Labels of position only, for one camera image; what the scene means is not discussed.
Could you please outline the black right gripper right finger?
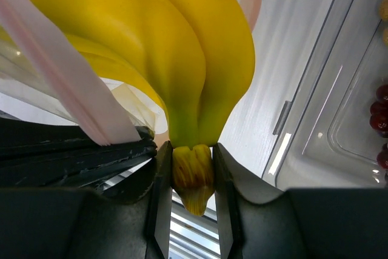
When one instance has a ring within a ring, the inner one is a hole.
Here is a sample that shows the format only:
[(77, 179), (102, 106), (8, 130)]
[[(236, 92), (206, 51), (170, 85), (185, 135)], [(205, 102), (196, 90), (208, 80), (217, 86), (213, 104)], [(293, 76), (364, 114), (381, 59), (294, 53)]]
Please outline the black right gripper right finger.
[(222, 258), (386, 258), (387, 190), (281, 191), (213, 147)]

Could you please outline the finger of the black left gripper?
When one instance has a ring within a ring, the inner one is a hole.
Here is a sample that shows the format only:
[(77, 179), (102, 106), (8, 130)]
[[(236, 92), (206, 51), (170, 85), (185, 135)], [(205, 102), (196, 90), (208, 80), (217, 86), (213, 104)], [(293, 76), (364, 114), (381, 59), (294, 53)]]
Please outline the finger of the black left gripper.
[(86, 187), (156, 155), (155, 146), (109, 146), (66, 150), (13, 147), (1, 150), (1, 193), (43, 187)]
[(76, 151), (91, 155), (116, 153), (120, 156), (154, 156), (155, 143), (148, 128), (136, 129), (141, 136), (137, 142), (100, 146), (78, 126), (53, 126), (2, 118), (1, 157), (22, 158)]

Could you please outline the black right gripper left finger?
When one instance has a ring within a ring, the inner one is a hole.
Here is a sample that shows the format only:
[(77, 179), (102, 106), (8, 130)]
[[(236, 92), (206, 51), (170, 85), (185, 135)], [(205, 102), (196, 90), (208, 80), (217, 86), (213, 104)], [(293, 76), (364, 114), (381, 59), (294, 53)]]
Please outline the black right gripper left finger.
[(120, 183), (1, 189), (2, 258), (167, 258), (172, 147)]

